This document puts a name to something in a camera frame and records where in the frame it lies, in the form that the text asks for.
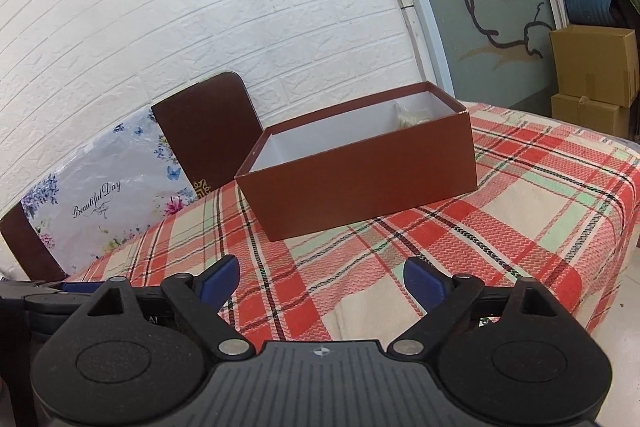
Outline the cotton swabs plastic bag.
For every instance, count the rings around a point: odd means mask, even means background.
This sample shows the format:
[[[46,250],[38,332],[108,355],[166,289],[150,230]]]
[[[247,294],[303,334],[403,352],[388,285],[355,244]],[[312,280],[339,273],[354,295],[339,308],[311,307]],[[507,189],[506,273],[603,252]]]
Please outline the cotton swabs plastic bag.
[[[435,119],[435,116],[428,108],[410,109],[398,103],[395,104],[397,129],[408,129],[426,124]]]

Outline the plaid red bedspread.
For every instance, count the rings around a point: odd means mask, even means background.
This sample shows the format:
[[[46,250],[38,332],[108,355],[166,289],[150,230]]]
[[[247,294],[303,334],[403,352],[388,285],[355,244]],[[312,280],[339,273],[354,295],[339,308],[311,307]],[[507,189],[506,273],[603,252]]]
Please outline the plaid red bedspread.
[[[156,286],[237,257],[222,316],[267,340],[389,343],[418,321],[402,267],[412,256],[490,286],[535,277],[588,329],[608,314],[639,220],[639,154],[548,118],[473,103],[473,193],[371,221],[271,242],[227,184],[76,274]]]

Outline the floral pillow in plastic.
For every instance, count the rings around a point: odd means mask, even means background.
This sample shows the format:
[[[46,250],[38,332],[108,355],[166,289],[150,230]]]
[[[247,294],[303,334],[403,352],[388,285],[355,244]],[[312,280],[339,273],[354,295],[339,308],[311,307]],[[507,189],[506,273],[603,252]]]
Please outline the floral pillow in plastic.
[[[48,253],[72,275],[197,199],[144,106],[79,147],[21,205]]]

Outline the brown cardboard storage box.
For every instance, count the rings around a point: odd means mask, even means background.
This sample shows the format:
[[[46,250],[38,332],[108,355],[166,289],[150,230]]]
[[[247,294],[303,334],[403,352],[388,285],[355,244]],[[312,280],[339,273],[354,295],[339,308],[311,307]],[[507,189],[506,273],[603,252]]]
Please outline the brown cardboard storage box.
[[[356,98],[267,128],[235,181],[272,241],[439,202],[477,188],[470,112],[430,82]]]

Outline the lower cardboard carton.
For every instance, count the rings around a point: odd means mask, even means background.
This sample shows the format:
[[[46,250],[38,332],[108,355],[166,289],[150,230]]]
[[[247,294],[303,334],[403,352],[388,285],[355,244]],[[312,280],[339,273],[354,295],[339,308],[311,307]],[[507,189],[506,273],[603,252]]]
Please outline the lower cardboard carton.
[[[586,96],[558,93],[551,98],[554,119],[593,131],[629,138],[629,109],[627,107],[590,100]]]

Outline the cardboard carton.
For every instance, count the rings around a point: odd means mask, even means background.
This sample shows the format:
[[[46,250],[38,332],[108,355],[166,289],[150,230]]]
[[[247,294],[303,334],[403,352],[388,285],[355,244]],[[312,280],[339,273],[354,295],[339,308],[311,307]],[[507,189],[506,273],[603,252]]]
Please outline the cardboard carton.
[[[570,25],[549,34],[561,94],[630,107],[639,92],[633,29]]]
[[[593,131],[629,138],[629,109],[627,107],[590,100],[586,96],[558,93],[551,98],[554,119]]]

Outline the upper cardboard carton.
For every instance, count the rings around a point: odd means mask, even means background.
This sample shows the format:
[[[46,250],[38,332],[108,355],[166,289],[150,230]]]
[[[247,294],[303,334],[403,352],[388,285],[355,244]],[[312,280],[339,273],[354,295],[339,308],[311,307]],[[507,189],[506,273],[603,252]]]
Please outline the upper cardboard carton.
[[[549,34],[561,94],[630,107],[639,92],[633,29],[570,25]]]

